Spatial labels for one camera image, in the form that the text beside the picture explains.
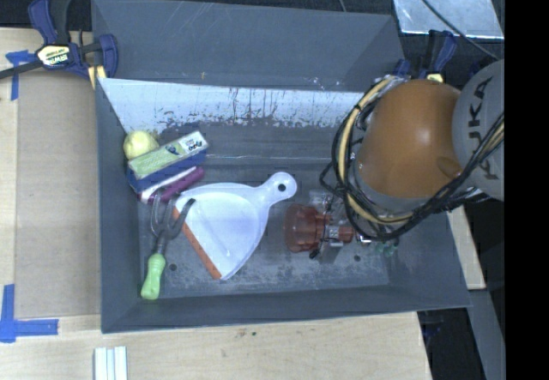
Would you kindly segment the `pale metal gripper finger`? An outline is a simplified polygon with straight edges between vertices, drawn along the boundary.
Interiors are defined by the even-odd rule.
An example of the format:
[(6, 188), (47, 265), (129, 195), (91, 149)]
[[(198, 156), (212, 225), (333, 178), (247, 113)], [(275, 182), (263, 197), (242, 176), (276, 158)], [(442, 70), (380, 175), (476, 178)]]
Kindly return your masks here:
[(328, 191), (310, 191), (309, 204), (315, 209), (331, 209), (334, 196)]
[(319, 246), (319, 262), (333, 263), (343, 246), (344, 243), (341, 241), (323, 241)]

